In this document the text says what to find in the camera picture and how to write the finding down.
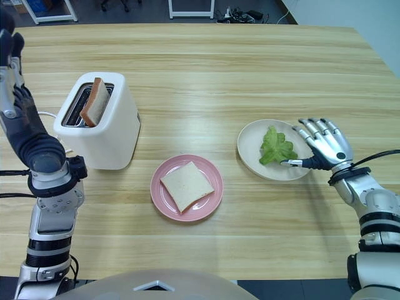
plate rim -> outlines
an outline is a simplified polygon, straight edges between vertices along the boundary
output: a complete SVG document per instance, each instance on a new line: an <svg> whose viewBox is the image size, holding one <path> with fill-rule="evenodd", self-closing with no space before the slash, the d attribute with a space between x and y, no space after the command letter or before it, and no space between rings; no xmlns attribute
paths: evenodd
<svg viewBox="0 0 400 300"><path fill-rule="evenodd" d="M164 214L163 211L162 211L162 210L158 207L158 205L154 202L153 190L152 190L152 188L151 188L152 185L153 185L154 176L156 175L157 171L161 168L161 166L162 166L164 163L166 163L166 162L168 162L168 161L170 161L170 160L172 160L172 159L174 159L174 158L178 158L178 157L180 157L180 156L195 156L195 157L197 157L197 158L200 158L200 159L203 159L203 160L207 161L212 167L215 168L215 170L217 171L217 175L221 178L221 197L219 197L219 199L215 202L215 204L216 204L215 207L214 207L208 214L206 214L206 215L204 215L204 216L201 216L201 217L197 217L197 218L195 218L195 219L191 219L191 220L182 220L182 219L178 219L178 217L176 217L176 216L173 216L173 217L172 217L172 216L167 216L166 214ZM151 195L151 202L154 204L154 206L157 208L157 210L158 210L163 216L166 216L166 217L169 218L169 219L172 219L172 220L175 220L175 221L179 221L179 222L195 222L195 221L202 220L202 219L208 217L209 215L211 215L211 214L218 208L218 206L219 206L220 203L222 202L223 196L224 196L224 179L223 179L223 176L222 176L220 170L219 170L219 169L216 167L216 165L213 164L210 160L208 160L208 159L206 159L206 158L204 158L204 157L202 157L202 156L195 155L195 154L191 154L191 153L178 154L178 155L171 156L170 158L167 158L166 160L164 160L164 161L156 168L156 170L153 172L152 177L151 177L151 181L150 181L150 195Z"/></svg>
<svg viewBox="0 0 400 300"><path fill-rule="evenodd" d="M273 180L273 181L293 181L293 180L300 179L300 178L304 177L305 175L307 175L307 174L310 172L310 169L308 169L308 172L307 172L306 174L302 175L302 176L299 176L299 177L296 177L296 178L292 178L292 179L288 179L288 180L279 180L279 179L274 179L274 178L270 178L270 177L267 177L267 176L265 176L265 175L262 175L262 174L258 173L256 170L254 170L251 166L249 166L249 164L246 162L246 160L243 159L243 155L242 155L241 152L240 152L240 148L239 148L239 139L240 139L240 137L241 137L243 131L244 131L248 126L250 126L250 125L253 124L253 123L260 122L260 121L277 121L277 122L282 122L282 123L285 123L285 124L287 124L287 125L293 127L293 125L290 124L290 123L288 123L288 122L281 121L281 120L276 120L276 119L260 119L260 120L255 120L255 121L252 121L252 122L250 122L250 123L247 123L247 124L240 130L239 135L237 136L237 139L236 139L236 149L237 149L237 152L239 153L239 156L240 156L241 161L243 162L243 164L244 164L250 171L252 171L255 175L258 175L258 176L260 176L261 178L268 179L268 180Z"/></svg>

white plate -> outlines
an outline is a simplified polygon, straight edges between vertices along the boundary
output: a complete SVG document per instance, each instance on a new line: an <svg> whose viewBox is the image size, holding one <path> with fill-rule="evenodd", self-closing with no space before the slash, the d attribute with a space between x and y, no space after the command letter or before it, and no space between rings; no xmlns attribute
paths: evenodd
<svg viewBox="0 0 400 300"><path fill-rule="evenodd" d="M259 159L262 156L260 147L269 126L275 126L277 132L285 134L286 140L293 143L294 151L298 154L299 159L309 158L313 155L302 137L292 129L292 125L283 121L264 119L247 124L239 133L237 150L243 163L254 173L267 179L288 181L306 175L309 169L302 167L281 166L277 162L265 166L260 164Z"/></svg>

wooden table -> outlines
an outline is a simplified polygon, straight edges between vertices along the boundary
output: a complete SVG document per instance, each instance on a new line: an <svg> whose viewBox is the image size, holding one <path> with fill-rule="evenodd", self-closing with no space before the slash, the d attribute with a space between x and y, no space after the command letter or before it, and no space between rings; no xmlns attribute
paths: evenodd
<svg viewBox="0 0 400 300"><path fill-rule="evenodd" d="M400 82L353 29L273 25L118 24L21 28L23 69L39 110L57 113L89 71L126 76L142 117L134 159L120 171L89 169L71 253L80 277L185 268L228 279L343 278L359 239L356 214L329 187L329 172L293 182L257 177L236 138L247 123L324 116L337 122L356 160L398 148ZM43 117L51 131L53 120ZM24 166L0 136L1 169ZM209 219L160 215L149 185L165 159L193 153L224 178ZM400 191L400 156L371 161ZM0 193L28 192L2 177ZM0 275L26 255L30 198L0 199Z"/></svg>

chair leg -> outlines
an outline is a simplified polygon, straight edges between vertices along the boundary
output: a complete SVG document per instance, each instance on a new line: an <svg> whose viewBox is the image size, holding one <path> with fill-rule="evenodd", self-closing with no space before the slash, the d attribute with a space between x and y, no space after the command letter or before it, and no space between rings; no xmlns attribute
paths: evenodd
<svg viewBox="0 0 400 300"><path fill-rule="evenodd" d="M108 0L104 0L100 5L101 5L101 10L102 11L107 11L107 2Z"/></svg>
<svg viewBox="0 0 400 300"><path fill-rule="evenodd" d="M128 11L129 11L129 7L128 7L128 5L126 4L127 0L121 0L121 2L122 2L122 4L124 5L125 11L128 12Z"/></svg>

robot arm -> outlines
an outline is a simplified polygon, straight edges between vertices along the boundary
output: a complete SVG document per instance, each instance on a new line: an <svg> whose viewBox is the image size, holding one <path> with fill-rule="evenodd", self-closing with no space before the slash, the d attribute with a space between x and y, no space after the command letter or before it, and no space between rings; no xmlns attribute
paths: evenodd
<svg viewBox="0 0 400 300"><path fill-rule="evenodd" d="M70 268L71 237L84 201L81 179L87 172L82 157L66 158L63 146L46 132L24 84L24 39L18 33L12 36L13 30L12 17L2 11L0 124L18 158L30 169L28 186L37 197L15 298L50 299Z"/></svg>
<svg viewBox="0 0 400 300"><path fill-rule="evenodd" d="M329 184L357 213L361 239L347 259L352 300L400 299L400 196L384 189L368 167L352 165L353 150L330 120L300 119L307 131L293 127L314 156L281 162L287 166L331 170Z"/></svg>

